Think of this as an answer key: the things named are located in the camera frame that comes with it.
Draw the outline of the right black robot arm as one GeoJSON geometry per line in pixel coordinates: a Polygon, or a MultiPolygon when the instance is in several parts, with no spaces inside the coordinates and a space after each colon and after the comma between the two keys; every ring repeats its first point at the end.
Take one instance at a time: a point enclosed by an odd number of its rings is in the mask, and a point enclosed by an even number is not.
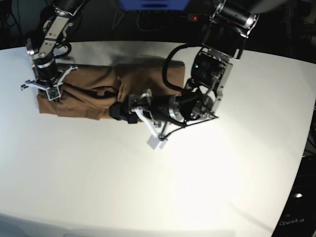
{"type": "Polygon", "coordinates": [[[26,49],[35,71],[35,80],[27,80],[21,89],[32,87],[46,93],[49,101],[61,97],[60,87],[65,77],[77,66],[65,70],[57,67],[56,60],[67,56],[72,47],[67,29],[73,25],[78,14],[82,14],[87,0],[53,0],[53,12],[42,19],[38,28],[26,40],[26,49]]]}

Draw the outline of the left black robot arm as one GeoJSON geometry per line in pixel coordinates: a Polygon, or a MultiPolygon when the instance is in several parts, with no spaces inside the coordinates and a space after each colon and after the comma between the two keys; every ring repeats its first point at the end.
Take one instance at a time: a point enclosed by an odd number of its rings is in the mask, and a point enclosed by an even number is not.
{"type": "Polygon", "coordinates": [[[245,41],[256,26],[258,13],[252,13],[230,0],[213,1],[212,14],[200,50],[191,67],[191,77],[184,86],[168,81],[167,70],[173,56],[195,44],[182,44],[174,48],[162,67],[163,84],[177,93],[153,95],[147,89],[140,95],[128,95],[122,102],[109,108],[111,118],[129,124],[147,123],[152,135],[159,141],[169,137],[165,131],[169,124],[178,129],[216,119],[223,97],[223,88],[232,69],[231,59],[239,59],[245,41]]]}

